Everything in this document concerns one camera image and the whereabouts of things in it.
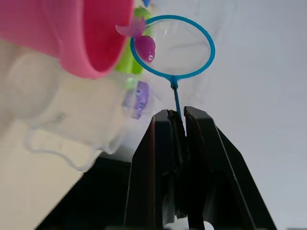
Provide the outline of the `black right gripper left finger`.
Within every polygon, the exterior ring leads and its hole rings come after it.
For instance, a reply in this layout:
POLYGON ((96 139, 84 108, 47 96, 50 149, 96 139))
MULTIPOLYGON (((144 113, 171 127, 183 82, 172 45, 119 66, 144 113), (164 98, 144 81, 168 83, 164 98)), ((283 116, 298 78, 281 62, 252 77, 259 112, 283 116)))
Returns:
POLYGON ((155 114, 130 165, 124 225, 137 229, 163 229, 175 221, 176 143, 178 112, 155 114))

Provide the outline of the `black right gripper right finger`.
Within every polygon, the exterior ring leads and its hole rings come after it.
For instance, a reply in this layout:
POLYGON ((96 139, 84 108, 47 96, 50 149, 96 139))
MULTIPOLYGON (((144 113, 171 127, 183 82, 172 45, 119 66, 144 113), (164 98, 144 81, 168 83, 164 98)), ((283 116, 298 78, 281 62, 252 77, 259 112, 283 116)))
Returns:
POLYGON ((186 106, 184 116, 203 220, 216 230, 276 229, 240 151, 207 112, 186 106))

